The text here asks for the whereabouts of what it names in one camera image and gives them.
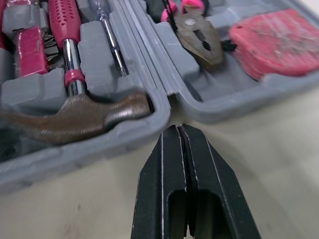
screwdriver shaft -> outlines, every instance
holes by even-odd
[[[109,19],[107,13],[101,8],[99,8],[97,10],[97,13],[99,16],[99,20],[100,20],[100,22],[104,28],[104,31],[106,33],[106,36],[107,36],[107,39],[108,39],[108,42],[110,45],[110,49],[111,49],[112,53],[115,54],[115,58],[116,58],[116,61],[120,67],[122,76],[126,76],[127,73],[126,73],[126,70],[124,67],[124,63],[122,62],[122,59],[121,59],[120,46],[119,46],[117,39],[114,35],[113,29],[112,29],[112,26],[110,23],[110,19]]]

black clamp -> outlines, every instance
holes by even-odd
[[[131,239],[260,239],[233,170],[202,131],[162,132],[139,178]]]

tool case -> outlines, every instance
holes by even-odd
[[[154,112],[143,119],[121,122],[103,135],[66,145],[32,140],[0,121],[0,193],[28,187],[81,168],[101,155],[113,157],[156,139],[169,120],[170,95],[177,96],[190,118],[214,123],[319,83],[319,71],[302,77],[269,74],[257,82],[245,74],[231,53],[225,53],[226,64],[220,71],[203,72],[183,49],[171,26],[167,22],[155,24],[147,15],[143,0],[108,2],[111,24],[129,75],[122,77],[116,71],[106,35],[88,0],[77,0],[82,20],[78,49],[88,91],[94,99],[106,102],[142,90],[148,94]],[[5,10],[2,31],[14,39],[19,29],[49,29],[47,3],[41,2],[40,6],[17,5],[15,10],[10,7],[11,12]],[[319,19],[293,0],[211,0],[206,19],[226,39],[228,29],[236,22],[288,8],[319,26]],[[15,78],[13,56],[0,49],[0,72],[0,103],[5,110],[49,115],[56,113],[67,98],[62,68]]]

hammer handle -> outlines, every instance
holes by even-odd
[[[81,20],[75,0],[49,0],[50,26],[53,36],[62,48],[65,39],[80,41]]]

tool kit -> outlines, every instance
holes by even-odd
[[[170,95],[213,123],[319,83],[292,0],[3,0],[0,22],[0,193],[154,140]]]

